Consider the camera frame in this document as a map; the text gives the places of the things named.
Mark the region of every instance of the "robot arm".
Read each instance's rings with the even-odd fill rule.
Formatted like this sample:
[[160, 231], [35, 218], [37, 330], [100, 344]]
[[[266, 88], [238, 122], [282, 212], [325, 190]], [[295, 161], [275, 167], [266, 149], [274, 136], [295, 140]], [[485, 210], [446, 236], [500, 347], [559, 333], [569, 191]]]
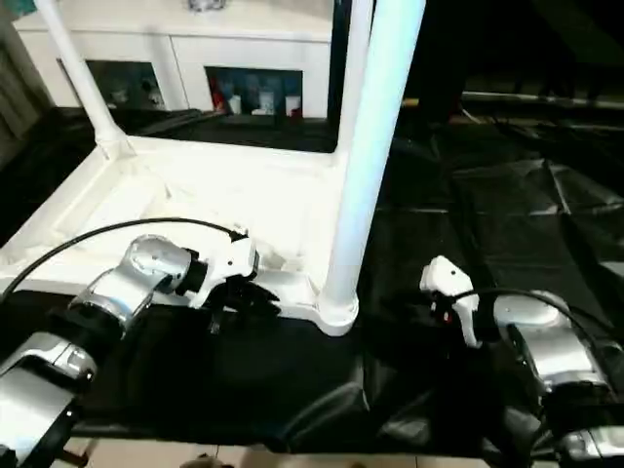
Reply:
[[251, 239], [210, 262], [159, 236], [141, 236], [122, 261], [88, 285], [47, 330], [33, 334], [0, 366], [0, 467], [49, 466], [78, 418], [84, 392], [155, 293], [191, 295], [201, 307], [228, 278], [251, 279]]
[[424, 268], [420, 289], [450, 301], [469, 347], [480, 347], [480, 337], [485, 336], [475, 325], [477, 311], [489, 315], [528, 374], [536, 403], [557, 441], [562, 466], [624, 466], [624, 406], [616, 400], [591, 343], [562, 312], [568, 310], [562, 299], [548, 292], [532, 297], [502, 294], [490, 303], [492, 310], [481, 311], [476, 294], [452, 300], [473, 286], [442, 256]]

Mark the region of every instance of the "black cloth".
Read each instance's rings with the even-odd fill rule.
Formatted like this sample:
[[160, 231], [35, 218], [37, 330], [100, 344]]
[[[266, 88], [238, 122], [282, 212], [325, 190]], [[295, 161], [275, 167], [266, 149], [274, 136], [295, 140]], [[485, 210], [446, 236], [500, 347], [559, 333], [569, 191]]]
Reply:
[[[68, 140], [59, 155], [50, 150], [59, 133], [48, 130], [47, 140], [36, 141], [39, 151], [30, 146], [14, 160], [38, 195], [28, 203], [28, 194], [13, 192], [19, 209], [3, 209], [5, 236], [89, 151], [84, 117], [67, 118], [71, 125], [82, 118], [72, 141], [83, 146]], [[44, 124], [64, 127], [59, 117]], [[332, 138], [318, 131], [309, 139]], [[466, 350], [426, 306], [387, 299], [417, 289], [422, 267], [443, 254], [477, 287], [548, 290], [621, 327], [622, 149], [618, 134], [509, 126], [447, 126], [418, 140], [395, 138], [354, 330], [330, 338], [312, 324], [281, 319], [225, 327], [214, 337], [205, 315], [154, 306], [98, 376], [76, 434], [520, 460], [539, 422], [505, 347]], [[0, 358], [68, 299], [14, 294], [0, 311]], [[623, 388], [620, 351], [587, 326]]]

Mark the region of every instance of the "black plastic sheet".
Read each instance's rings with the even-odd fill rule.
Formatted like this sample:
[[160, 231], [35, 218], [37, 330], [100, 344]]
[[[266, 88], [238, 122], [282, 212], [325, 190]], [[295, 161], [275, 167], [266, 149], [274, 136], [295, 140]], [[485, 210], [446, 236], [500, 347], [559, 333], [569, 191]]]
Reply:
[[[130, 121], [135, 129], [139, 117]], [[19, 176], [39, 191], [31, 204], [23, 201], [28, 194], [14, 192], [20, 209], [3, 210], [5, 226], [23, 222], [49, 195], [48, 185], [54, 189], [86, 155], [89, 126], [71, 119], [82, 122], [74, 134], [82, 147], [70, 141], [58, 155], [50, 150], [58, 144], [55, 133], [40, 133], [47, 139], [31, 141], [14, 160], [22, 164]], [[214, 125], [204, 121], [184, 131], [212, 135]], [[245, 140], [245, 130], [230, 130], [229, 137], [237, 132]], [[316, 132], [302, 135], [316, 138], [310, 144], [317, 147], [326, 144], [329, 137], [319, 143]], [[426, 306], [386, 299], [417, 289], [422, 267], [443, 254], [475, 286], [548, 290], [620, 328], [622, 149], [618, 134], [561, 129], [449, 126], [420, 140], [396, 138], [354, 330], [329, 338], [312, 324], [275, 320], [233, 324], [214, 337], [205, 315], [152, 307], [98, 377], [77, 433], [293, 452], [520, 459], [539, 421], [506, 348], [467, 350]], [[38, 164], [28, 166], [26, 157]], [[66, 164], [63, 172], [46, 165], [57, 158]], [[0, 357], [45, 320], [50, 306], [68, 299], [15, 294], [0, 311]], [[614, 383], [624, 388], [620, 351], [591, 324], [588, 329], [601, 340]]]

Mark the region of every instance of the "white pole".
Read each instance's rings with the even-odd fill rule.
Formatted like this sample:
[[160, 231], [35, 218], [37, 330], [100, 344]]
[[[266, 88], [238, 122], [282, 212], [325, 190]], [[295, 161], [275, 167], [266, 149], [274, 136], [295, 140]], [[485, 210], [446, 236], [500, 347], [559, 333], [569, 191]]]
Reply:
[[99, 92], [98, 85], [96, 85], [96, 80], [78, 53], [60, 18], [57, 1], [35, 0], [35, 4], [48, 25], [50, 34], [57, 44], [65, 70], [96, 130], [96, 142], [106, 146], [108, 143], [119, 143], [126, 140], [126, 135], [117, 127], [111, 117], [106, 102]]
[[335, 155], [338, 158], [335, 162], [339, 166], [346, 164], [349, 149], [353, 142], [355, 121], [367, 66], [367, 54], [369, 53], [372, 1], [355, 0], [351, 5], [342, 106], [340, 108], [340, 128], [338, 129], [338, 144], [335, 150]]
[[330, 268], [318, 304], [337, 322], [357, 311], [356, 286], [424, 9], [425, 0], [376, 4]]

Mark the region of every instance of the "white cabinet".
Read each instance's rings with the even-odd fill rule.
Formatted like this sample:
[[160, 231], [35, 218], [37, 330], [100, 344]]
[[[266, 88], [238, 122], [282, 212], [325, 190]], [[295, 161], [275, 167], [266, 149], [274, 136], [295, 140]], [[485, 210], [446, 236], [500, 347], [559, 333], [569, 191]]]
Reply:
[[[20, 36], [55, 105], [79, 106], [48, 32], [21, 31]], [[151, 75], [155, 77], [165, 107], [169, 110], [188, 108], [169, 37], [105, 32], [74, 32], [73, 37], [82, 57], [91, 65], [94, 61], [146, 63], [152, 70]], [[102, 88], [98, 75], [94, 75]], [[101, 90], [104, 98], [109, 100], [109, 93]]]
[[[207, 68], [284, 70], [300, 72], [303, 116], [327, 115], [333, 0], [229, 0], [201, 14], [181, 0], [61, 0], [60, 9], [110, 104], [153, 93], [169, 110], [211, 110]], [[14, 26], [55, 105], [80, 105], [39, 14]], [[117, 89], [119, 63], [143, 83]]]

